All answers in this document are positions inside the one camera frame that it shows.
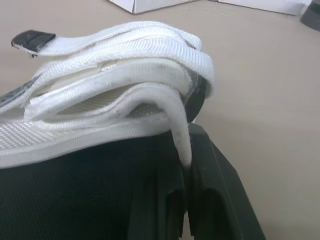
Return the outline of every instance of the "beige surface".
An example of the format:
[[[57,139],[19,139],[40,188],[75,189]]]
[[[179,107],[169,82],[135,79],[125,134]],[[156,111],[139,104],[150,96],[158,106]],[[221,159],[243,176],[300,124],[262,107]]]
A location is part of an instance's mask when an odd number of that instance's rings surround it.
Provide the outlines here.
[[[105,0],[5,1],[0,92],[26,82],[44,61],[10,46],[17,33],[77,37],[137,20],[203,40],[216,92],[197,122],[237,169],[267,239],[320,239],[320,32],[297,17],[207,1],[137,16]]]

